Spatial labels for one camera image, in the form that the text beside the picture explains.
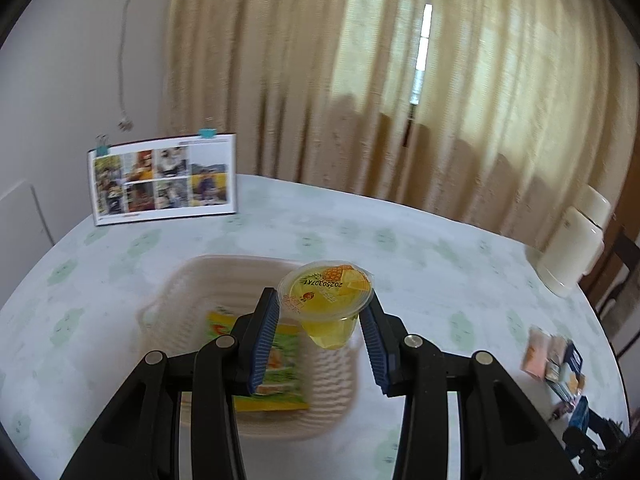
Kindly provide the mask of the photo calendar card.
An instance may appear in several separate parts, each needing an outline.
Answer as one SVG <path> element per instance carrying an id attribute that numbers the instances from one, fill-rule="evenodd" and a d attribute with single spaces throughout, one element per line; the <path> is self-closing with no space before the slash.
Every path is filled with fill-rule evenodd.
<path id="1" fill-rule="evenodd" d="M 236 135 L 202 130 L 88 151 L 96 226 L 235 214 Z"/>

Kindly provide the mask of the blue snack packet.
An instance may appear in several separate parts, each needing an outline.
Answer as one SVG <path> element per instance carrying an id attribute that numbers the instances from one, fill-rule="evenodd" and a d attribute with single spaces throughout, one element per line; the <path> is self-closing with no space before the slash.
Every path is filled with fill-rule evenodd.
<path id="1" fill-rule="evenodd" d="M 589 427 L 589 413 L 588 398 L 581 396 L 574 408 L 572 416 L 570 416 L 568 429 L 578 431 L 580 434 L 585 434 Z"/>

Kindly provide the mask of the dark wooden chair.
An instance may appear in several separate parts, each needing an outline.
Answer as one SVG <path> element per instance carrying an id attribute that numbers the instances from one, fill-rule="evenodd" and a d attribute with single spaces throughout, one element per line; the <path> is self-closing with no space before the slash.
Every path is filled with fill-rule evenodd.
<path id="1" fill-rule="evenodd" d="M 596 315 L 612 344 L 625 330 L 627 323 L 639 314 L 639 245 L 627 235 L 624 228 L 616 233 L 601 271 L 606 269 L 611 260 L 616 260 L 625 274 L 621 278 L 618 276 L 608 286 L 597 303 Z"/>

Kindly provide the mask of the yellow jelly cup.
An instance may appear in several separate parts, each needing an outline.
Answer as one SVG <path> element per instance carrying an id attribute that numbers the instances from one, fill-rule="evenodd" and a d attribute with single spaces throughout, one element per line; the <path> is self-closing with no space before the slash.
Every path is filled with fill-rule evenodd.
<path id="1" fill-rule="evenodd" d="M 355 263 L 321 260 L 298 266 L 277 287 L 281 312 L 295 320 L 318 347 L 348 343 L 359 312 L 373 296 L 370 274 Z"/>

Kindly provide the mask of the green patterned tablecloth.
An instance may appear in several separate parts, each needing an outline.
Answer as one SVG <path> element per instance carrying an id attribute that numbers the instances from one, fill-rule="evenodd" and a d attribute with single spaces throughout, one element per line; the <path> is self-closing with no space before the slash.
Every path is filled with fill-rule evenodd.
<path id="1" fill-rule="evenodd" d="M 613 422 L 627 402 L 579 290 L 536 250 L 397 204 L 254 176 L 235 214 L 86 220 L 1 311 L 1 423 L 41 479 L 143 477 L 160 390 L 201 479 L 452 478 L 464 402 L 548 477 L 527 439 L 561 431 L 561 393 Z"/>

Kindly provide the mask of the navy soda cracker pack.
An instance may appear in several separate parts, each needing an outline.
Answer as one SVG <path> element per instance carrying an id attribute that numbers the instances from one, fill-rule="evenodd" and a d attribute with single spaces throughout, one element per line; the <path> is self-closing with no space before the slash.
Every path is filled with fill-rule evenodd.
<path id="1" fill-rule="evenodd" d="M 574 402 L 582 395 L 586 383 L 586 376 L 582 374 L 583 362 L 572 340 L 567 341 L 559 362 L 549 362 L 547 382 L 562 401 Z"/>

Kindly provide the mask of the pink plastic basket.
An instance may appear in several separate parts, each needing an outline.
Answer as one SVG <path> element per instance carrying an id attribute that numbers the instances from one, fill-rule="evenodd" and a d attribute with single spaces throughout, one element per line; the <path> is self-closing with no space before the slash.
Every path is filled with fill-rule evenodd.
<path id="1" fill-rule="evenodd" d="M 157 349 L 178 356 L 227 335 L 237 318 L 255 309 L 265 288 L 277 286 L 294 269 L 292 261 L 249 256 L 207 255 L 187 261 L 136 314 L 142 352 Z M 357 392 L 358 350 L 321 349 L 285 314 L 279 324 L 300 328 L 300 371 L 309 408 L 238 412 L 239 433 L 257 439 L 317 437 L 337 424 L 352 406 Z"/>

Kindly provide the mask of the cream thermos jug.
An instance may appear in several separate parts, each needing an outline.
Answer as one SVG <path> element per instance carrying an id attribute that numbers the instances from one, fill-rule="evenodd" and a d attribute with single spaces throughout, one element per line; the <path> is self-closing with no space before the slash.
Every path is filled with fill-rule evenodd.
<path id="1" fill-rule="evenodd" d="M 603 252 L 610 202 L 590 185 L 582 188 L 538 259 L 535 270 L 550 292 L 566 297 L 591 272 Z"/>

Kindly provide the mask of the beige curtain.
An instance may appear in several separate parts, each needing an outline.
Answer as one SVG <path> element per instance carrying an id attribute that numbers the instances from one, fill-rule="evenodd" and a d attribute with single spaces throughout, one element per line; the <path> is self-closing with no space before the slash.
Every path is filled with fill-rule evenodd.
<path id="1" fill-rule="evenodd" d="M 618 201 L 636 137 L 608 0 L 170 0 L 165 51 L 168 134 L 538 248 L 583 188 Z"/>

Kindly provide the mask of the orange wafer packet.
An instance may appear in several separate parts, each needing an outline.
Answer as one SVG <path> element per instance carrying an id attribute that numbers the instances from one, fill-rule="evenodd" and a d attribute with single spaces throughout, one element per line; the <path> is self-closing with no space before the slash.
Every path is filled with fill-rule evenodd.
<path id="1" fill-rule="evenodd" d="M 550 335 L 541 328 L 532 326 L 529 329 L 526 350 L 521 364 L 523 372 L 538 380 L 544 379 L 550 341 Z"/>

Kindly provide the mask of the green peanut snack bag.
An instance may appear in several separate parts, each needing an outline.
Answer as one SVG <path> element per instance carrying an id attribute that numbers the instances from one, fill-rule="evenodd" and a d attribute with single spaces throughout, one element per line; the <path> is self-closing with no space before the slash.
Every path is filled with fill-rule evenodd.
<path id="1" fill-rule="evenodd" d="M 240 413 L 301 411 L 309 408 L 303 387 L 302 336 L 294 324 L 279 324 L 264 380 L 251 396 L 236 396 Z"/>

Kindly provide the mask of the small silver blue sachet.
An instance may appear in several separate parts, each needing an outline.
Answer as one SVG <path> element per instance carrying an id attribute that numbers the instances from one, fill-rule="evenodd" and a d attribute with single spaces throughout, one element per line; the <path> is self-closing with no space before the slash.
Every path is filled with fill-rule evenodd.
<path id="1" fill-rule="evenodd" d="M 544 379 L 547 382 L 558 382 L 561 376 L 561 368 L 567 347 L 567 339 L 560 335 L 551 337 L 548 351 L 547 363 L 544 370 Z"/>

